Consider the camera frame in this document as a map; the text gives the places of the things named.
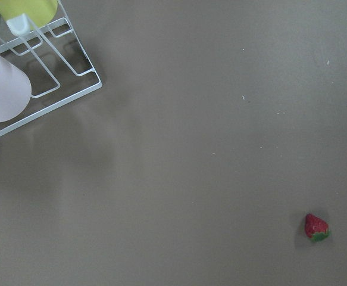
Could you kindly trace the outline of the red strawberry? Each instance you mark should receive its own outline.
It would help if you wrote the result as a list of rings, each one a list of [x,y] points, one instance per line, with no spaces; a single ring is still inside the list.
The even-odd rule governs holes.
[[[320,242],[329,237],[330,228],[325,220],[308,213],[305,216],[304,232],[311,241]]]

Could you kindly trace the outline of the yellow cup on rack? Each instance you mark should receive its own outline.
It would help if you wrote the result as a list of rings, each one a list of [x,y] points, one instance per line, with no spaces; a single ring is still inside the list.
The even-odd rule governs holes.
[[[5,21],[26,14],[37,27],[50,23],[57,9],[57,0],[0,0],[0,15]]]

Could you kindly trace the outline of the pink cup on rack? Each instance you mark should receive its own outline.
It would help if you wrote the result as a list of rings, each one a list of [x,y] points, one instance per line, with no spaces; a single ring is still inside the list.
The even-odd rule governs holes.
[[[0,56],[0,122],[18,116],[27,107],[31,95],[27,75]]]

